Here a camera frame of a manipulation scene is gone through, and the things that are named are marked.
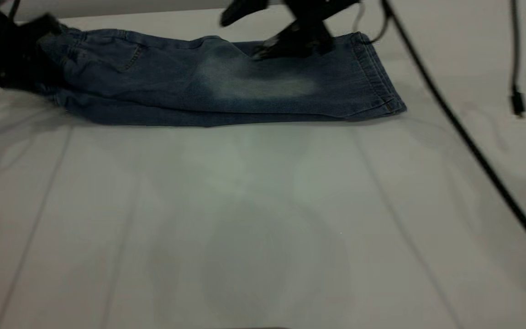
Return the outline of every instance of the white wall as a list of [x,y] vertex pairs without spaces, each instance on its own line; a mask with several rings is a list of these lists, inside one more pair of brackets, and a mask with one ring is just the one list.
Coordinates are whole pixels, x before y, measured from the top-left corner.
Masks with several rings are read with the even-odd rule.
[[[44,12],[58,17],[118,15],[122,13],[183,11],[225,8],[231,0],[23,0],[17,18],[29,19]],[[2,6],[5,11],[11,1]]]

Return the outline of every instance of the cable connector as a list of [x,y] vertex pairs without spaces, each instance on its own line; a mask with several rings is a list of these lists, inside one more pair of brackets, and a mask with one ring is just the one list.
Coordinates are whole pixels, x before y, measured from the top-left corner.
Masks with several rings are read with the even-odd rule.
[[525,118],[525,98],[522,93],[518,91],[517,87],[513,87],[513,94],[511,95],[511,103],[513,104],[513,113],[520,119]]

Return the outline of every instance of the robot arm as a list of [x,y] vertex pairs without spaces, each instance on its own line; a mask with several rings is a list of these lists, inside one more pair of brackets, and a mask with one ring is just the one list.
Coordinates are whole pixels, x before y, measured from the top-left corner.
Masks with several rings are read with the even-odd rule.
[[[325,54],[332,50],[332,35],[324,19],[360,0],[283,0],[296,20],[255,49],[253,58],[310,56],[314,50]],[[266,9],[268,0],[234,0],[223,12],[221,25],[227,27],[251,13]]]

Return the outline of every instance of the white tabletop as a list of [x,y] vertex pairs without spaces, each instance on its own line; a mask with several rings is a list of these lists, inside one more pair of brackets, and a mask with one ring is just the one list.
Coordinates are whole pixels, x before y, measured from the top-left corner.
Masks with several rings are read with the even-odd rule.
[[[395,5],[526,209],[507,2]],[[290,21],[220,12],[65,23],[244,41]],[[526,1],[521,18],[526,95]],[[361,31],[381,21],[369,1]],[[0,90],[0,328],[526,328],[526,234],[393,29],[376,50],[409,112],[356,125],[101,127]]]

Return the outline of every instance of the blue denim jeans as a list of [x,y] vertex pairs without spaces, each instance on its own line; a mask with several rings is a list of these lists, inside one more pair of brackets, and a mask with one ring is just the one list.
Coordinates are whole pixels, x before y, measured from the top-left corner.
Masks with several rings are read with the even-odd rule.
[[42,93],[96,123],[361,121],[406,110],[361,33],[337,37],[334,50],[323,56],[253,60],[257,42],[63,29],[39,45],[69,87]]

